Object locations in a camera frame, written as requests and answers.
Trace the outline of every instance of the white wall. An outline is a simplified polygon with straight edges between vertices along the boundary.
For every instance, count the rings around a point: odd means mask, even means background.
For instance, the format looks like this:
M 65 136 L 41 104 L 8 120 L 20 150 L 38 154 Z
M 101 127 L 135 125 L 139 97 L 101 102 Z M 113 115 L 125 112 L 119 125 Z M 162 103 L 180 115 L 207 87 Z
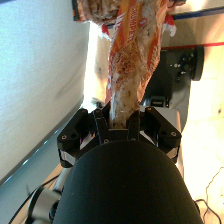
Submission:
M 0 181 L 82 99 L 88 32 L 71 0 L 0 4 Z
M 177 7 L 173 14 L 223 7 L 224 0 L 187 0 L 186 4 Z

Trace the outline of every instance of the screw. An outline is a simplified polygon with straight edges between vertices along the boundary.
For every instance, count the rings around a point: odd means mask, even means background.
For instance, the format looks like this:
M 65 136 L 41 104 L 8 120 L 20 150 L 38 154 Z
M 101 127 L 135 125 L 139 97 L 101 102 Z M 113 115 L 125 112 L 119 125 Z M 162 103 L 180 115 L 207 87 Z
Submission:
M 171 135 L 177 136 L 177 133 L 176 132 L 171 132 Z

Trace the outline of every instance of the food packaging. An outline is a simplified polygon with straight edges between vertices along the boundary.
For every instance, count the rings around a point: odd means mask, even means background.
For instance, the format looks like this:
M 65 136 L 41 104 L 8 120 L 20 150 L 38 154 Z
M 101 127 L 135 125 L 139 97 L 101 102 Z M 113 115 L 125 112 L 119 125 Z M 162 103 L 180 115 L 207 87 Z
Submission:
M 110 128 L 125 129 L 158 65 L 167 0 L 123 0 L 109 54 Z
M 73 18 L 77 22 L 92 21 L 98 25 L 113 24 L 122 0 L 72 0 Z

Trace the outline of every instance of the cable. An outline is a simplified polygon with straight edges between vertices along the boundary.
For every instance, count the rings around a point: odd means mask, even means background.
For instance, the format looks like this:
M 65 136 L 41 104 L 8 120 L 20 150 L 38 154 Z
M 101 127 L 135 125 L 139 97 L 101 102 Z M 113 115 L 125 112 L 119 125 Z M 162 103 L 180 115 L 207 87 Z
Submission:
M 208 186 L 206 187 L 206 203 L 208 203 L 208 188 L 210 186 L 210 184 L 214 181 L 215 177 L 220 173 L 221 169 L 223 169 L 224 167 L 220 167 L 218 173 L 216 173 L 216 175 L 212 178 L 212 180 L 209 182 Z M 208 212 L 208 207 L 203 215 L 203 222 L 205 223 L 205 215 L 207 214 Z
M 214 210 L 212 210 L 209 206 L 208 206 L 208 204 L 206 203 L 206 201 L 204 200 L 204 199 L 198 199 L 198 200 L 196 200 L 195 202 L 200 202 L 200 201 L 203 201 L 204 203 L 205 203 L 205 205 L 207 206 L 207 209 L 209 209 L 217 218 L 218 218 L 218 220 L 219 220 L 219 224 L 222 224 L 222 221 L 221 221 L 221 219 L 220 219 L 220 217 L 219 217 L 219 215 L 214 211 Z
M 205 211 L 205 213 L 204 213 L 204 215 L 203 215 L 203 223 L 205 223 L 205 215 L 207 214 L 208 209 L 209 209 L 209 206 L 208 206 L 208 188 L 209 188 L 210 184 L 214 181 L 215 177 L 220 173 L 221 169 L 223 169 L 223 168 L 224 168 L 223 166 L 220 167 L 218 173 L 215 174 L 215 176 L 212 178 L 212 180 L 209 182 L 208 186 L 206 187 L 206 201 L 204 201 L 204 202 L 205 202 L 206 205 L 207 205 L 207 209 L 206 209 L 206 211 Z
M 51 178 L 50 180 L 48 180 L 47 182 L 41 184 L 40 186 L 45 186 L 47 184 L 49 184 L 50 182 L 52 182 L 53 180 L 57 179 L 59 177 L 59 175 Z M 26 202 L 31 198 L 31 196 L 33 195 L 33 193 L 37 190 L 37 188 L 27 197 L 27 199 L 22 203 L 22 205 L 20 205 L 20 207 L 17 209 L 17 211 L 15 212 L 15 214 L 13 215 L 13 217 L 10 219 L 8 224 L 12 224 L 12 222 L 14 221 L 14 219 L 16 218 L 16 216 L 18 215 L 18 213 L 20 212 L 20 210 L 23 208 L 23 206 L 26 204 Z

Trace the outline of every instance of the orange food package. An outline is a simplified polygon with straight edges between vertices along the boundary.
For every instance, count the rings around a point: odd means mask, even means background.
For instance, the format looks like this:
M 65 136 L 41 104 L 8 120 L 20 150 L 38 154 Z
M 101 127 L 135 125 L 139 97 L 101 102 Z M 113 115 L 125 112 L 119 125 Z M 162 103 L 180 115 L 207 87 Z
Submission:
M 126 128 L 129 116 L 139 109 L 160 60 L 166 10 L 167 0 L 121 2 L 109 54 L 110 128 Z

